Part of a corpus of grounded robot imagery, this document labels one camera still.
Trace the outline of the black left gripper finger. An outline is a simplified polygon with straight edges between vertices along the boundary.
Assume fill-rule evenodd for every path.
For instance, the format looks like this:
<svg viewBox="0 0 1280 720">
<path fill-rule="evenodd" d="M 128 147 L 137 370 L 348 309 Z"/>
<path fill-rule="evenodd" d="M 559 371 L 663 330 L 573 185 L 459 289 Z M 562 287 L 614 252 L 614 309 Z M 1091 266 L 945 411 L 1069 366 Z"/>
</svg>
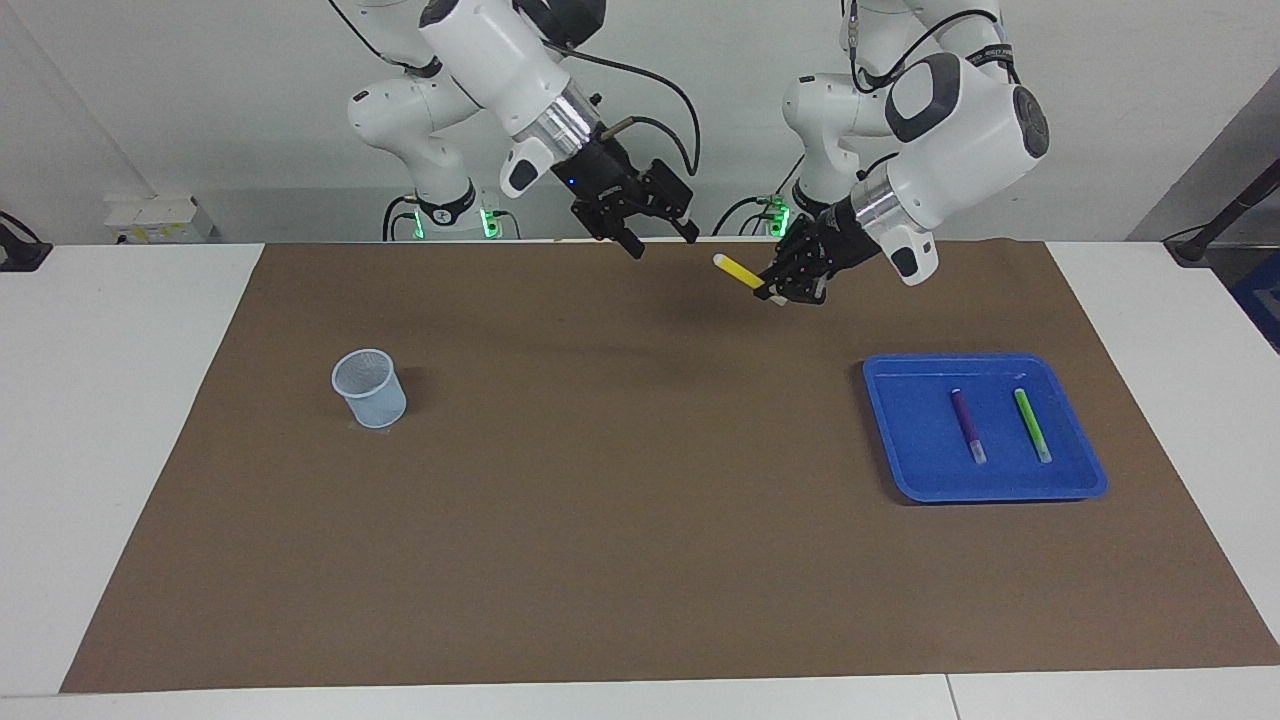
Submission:
<svg viewBox="0 0 1280 720">
<path fill-rule="evenodd" d="M 795 304 L 822 305 L 826 302 L 827 265 L 778 266 L 774 274 L 774 293 Z"/>
<path fill-rule="evenodd" d="M 774 259 L 772 264 L 758 274 L 762 279 L 762 284 L 755 288 L 755 296 L 758 299 L 782 299 L 774 293 L 774 274 L 778 266 L 815 264 L 817 242 L 812 237 L 812 233 L 804 228 L 792 228 L 774 246 Z"/>
</svg>

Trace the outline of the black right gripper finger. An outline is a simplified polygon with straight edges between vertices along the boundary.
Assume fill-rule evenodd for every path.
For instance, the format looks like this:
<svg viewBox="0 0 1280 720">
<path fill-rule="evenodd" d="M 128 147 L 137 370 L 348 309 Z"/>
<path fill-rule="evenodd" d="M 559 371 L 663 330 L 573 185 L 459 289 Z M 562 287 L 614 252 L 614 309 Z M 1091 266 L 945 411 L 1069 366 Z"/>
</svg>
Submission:
<svg viewBox="0 0 1280 720">
<path fill-rule="evenodd" d="M 590 233 L 595 240 L 617 243 L 630 258 L 639 260 L 644 242 L 627 227 L 627 219 L 643 214 L 645 208 L 634 200 L 596 200 L 590 202 Z"/>
<path fill-rule="evenodd" d="M 671 224 L 686 243 L 695 243 L 700 229 L 689 217 L 694 195 L 675 170 L 663 160 L 654 159 L 640 174 L 640 186 L 646 195 L 645 213 Z"/>
</svg>

